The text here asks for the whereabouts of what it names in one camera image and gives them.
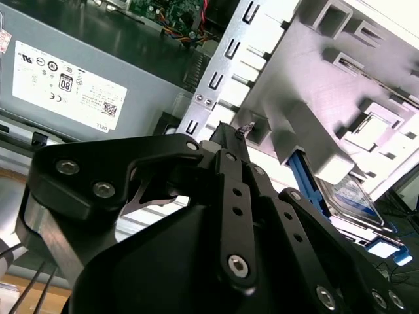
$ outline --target metal sheet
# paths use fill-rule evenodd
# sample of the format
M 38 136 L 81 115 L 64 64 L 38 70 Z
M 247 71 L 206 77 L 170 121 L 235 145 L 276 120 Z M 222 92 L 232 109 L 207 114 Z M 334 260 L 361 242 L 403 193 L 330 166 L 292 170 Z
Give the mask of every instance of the metal sheet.
M 161 112 L 172 112 L 179 94 L 191 96 L 180 86 L 192 52 L 126 16 L 105 13 L 90 1 L 78 7 L 54 0 L 5 0 L 0 11 L 3 29 L 12 35 L 1 56 L 3 110 L 79 140 L 112 139 L 151 134 Z M 102 133 L 13 97 L 16 40 L 126 87 L 116 130 Z
M 285 113 L 296 101 L 303 101 L 323 124 L 330 136 L 338 141 L 335 132 L 348 127 L 361 113 L 359 106 L 371 99 L 405 120 L 418 114 L 416 109 L 406 110 L 389 101 L 385 89 L 361 76 L 352 76 L 323 59 L 327 49 L 335 49 L 347 54 L 364 65 L 363 70 L 392 88 L 417 95 L 419 80 L 410 73 L 417 68 L 417 50 L 377 26 L 371 19 L 354 10 L 353 19 L 366 20 L 382 31 L 385 38 L 380 48 L 365 45 L 347 32 L 342 32 L 336 40 L 323 36 L 301 22 L 300 7 L 295 19 L 274 51 L 254 88 L 244 101 L 242 108 L 269 117 L 274 141 L 285 132 L 293 133 Z M 417 138 L 412 141 L 410 154 L 415 151 Z M 365 172 L 375 166 L 376 177 L 367 180 L 364 188 L 374 190 L 387 176 L 409 157 L 405 155 L 388 160 L 379 152 L 370 154 L 353 145 L 340 143 Z M 274 155 L 272 143 L 265 143 L 261 150 Z

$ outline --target qr code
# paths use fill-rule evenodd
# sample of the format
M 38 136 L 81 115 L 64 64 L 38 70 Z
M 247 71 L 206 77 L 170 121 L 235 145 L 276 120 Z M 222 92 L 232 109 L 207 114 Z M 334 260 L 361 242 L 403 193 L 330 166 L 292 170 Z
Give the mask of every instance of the qr code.
M 117 106 L 111 105 L 110 103 L 104 103 L 102 113 L 106 114 L 107 116 L 115 117 L 117 113 Z

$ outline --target white label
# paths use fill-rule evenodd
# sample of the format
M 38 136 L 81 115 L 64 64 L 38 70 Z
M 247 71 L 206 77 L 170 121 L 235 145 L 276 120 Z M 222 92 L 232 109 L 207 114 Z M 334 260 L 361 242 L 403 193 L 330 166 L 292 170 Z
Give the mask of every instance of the white label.
M 107 133 L 127 89 L 16 41 L 13 96 Z

